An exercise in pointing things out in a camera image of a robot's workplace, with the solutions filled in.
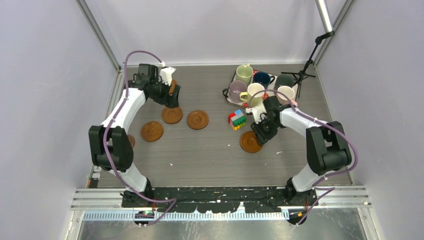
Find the multicolour toy brick block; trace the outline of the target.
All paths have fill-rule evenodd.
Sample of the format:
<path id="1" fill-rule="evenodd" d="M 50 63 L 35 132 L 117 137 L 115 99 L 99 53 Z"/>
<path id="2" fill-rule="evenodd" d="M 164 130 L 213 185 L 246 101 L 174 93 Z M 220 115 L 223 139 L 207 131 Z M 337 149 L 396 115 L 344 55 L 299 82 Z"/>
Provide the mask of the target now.
<path id="1" fill-rule="evenodd" d="M 247 118 L 244 113 L 238 109 L 228 115 L 227 121 L 231 128 L 237 131 L 246 125 Z"/>

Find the dark brown wooden coaster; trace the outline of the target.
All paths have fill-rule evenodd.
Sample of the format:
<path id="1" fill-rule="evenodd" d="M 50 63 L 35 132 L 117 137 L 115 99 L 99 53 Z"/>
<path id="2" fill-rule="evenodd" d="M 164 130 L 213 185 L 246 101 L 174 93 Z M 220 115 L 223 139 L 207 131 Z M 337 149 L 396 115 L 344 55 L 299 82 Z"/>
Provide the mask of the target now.
<path id="1" fill-rule="evenodd" d="M 130 135 L 130 134 L 128 134 L 127 137 L 128 137 L 129 142 L 130 142 L 130 146 L 132 148 L 134 148 L 134 146 L 136 144 L 135 138 L 132 135 Z"/>

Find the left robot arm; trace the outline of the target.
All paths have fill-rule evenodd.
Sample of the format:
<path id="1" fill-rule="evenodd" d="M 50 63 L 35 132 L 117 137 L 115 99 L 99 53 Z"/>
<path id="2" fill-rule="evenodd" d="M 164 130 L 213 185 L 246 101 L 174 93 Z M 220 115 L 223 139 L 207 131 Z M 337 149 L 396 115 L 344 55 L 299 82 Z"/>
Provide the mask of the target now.
<path id="1" fill-rule="evenodd" d="M 91 160 L 94 166 L 110 172 L 122 181 L 127 190 L 124 197 L 141 207 L 154 202 L 150 180 L 137 169 L 134 151 L 127 131 L 138 110 L 148 99 L 167 108 L 179 106 L 179 85 L 172 85 L 174 67 L 158 68 L 141 63 L 112 113 L 100 124 L 88 130 Z"/>

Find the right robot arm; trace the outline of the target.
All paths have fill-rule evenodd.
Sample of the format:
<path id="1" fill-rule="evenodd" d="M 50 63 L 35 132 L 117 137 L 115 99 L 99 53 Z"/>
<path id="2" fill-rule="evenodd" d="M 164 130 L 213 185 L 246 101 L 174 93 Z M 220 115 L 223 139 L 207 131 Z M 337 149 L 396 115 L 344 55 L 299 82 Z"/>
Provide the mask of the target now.
<path id="1" fill-rule="evenodd" d="M 307 164 L 287 181 L 283 191 L 285 201 L 291 205 L 306 201 L 320 179 L 352 162 L 343 126 L 338 121 L 319 121 L 295 106 L 280 104 L 276 96 L 268 97 L 260 106 L 248 107 L 246 113 L 253 116 L 251 129 L 260 146 L 283 128 L 294 130 L 306 140 Z"/>

